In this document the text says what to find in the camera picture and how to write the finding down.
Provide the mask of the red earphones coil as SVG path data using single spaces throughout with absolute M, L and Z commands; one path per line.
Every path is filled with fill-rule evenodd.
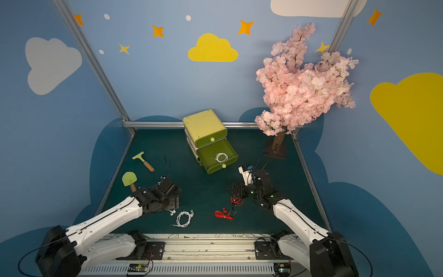
M 233 207 L 241 207 L 244 204 L 244 199 L 240 195 L 230 197 L 230 201 Z

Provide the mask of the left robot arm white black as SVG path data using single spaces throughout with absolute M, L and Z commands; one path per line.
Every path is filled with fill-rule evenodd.
M 50 229 L 38 250 L 35 261 L 44 277 L 76 277 L 95 265 L 114 259 L 149 260 L 152 250 L 138 231 L 120 238 L 101 239 L 145 214 L 179 208 L 181 188 L 163 177 L 150 188 L 132 187 L 132 193 L 107 211 L 66 229 Z

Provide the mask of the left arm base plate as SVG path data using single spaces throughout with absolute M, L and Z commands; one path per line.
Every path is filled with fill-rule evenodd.
M 139 260 L 157 261 L 163 259 L 166 243 L 163 241 L 148 241 L 141 246 L 141 252 L 137 255 Z

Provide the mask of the green three-drawer cabinet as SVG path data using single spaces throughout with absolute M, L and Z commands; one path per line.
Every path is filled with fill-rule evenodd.
M 228 142 L 228 130 L 211 109 L 183 119 L 186 140 L 198 164 L 207 174 L 232 165 L 238 154 Z

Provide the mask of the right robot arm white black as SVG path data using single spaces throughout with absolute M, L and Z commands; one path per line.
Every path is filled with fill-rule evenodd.
M 247 197 L 272 211 L 292 231 L 273 235 L 273 250 L 287 256 L 310 271 L 313 277 L 357 277 L 359 275 L 346 239 L 331 233 L 303 214 L 291 200 L 272 186 L 266 170 L 253 171 L 251 166 L 238 168 L 243 182 L 229 188 L 232 205 Z

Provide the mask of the green drawer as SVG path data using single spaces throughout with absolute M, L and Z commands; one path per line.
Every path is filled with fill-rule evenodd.
M 218 163 L 214 156 L 219 152 L 226 153 L 229 156 L 228 161 Z M 200 165 L 205 168 L 207 174 L 212 174 L 218 170 L 225 169 L 227 166 L 232 165 L 238 160 L 238 154 L 226 138 L 199 148 L 197 150 L 197 156 L 200 160 Z
M 227 137 L 228 130 L 226 128 L 221 129 L 217 132 L 203 132 L 197 136 L 195 139 L 195 146 L 197 148 L 205 147 L 206 145 L 218 142 Z

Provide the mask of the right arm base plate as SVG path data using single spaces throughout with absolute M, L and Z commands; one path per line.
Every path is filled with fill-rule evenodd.
M 254 242 L 256 260 L 289 260 L 271 241 L 258 240 Z

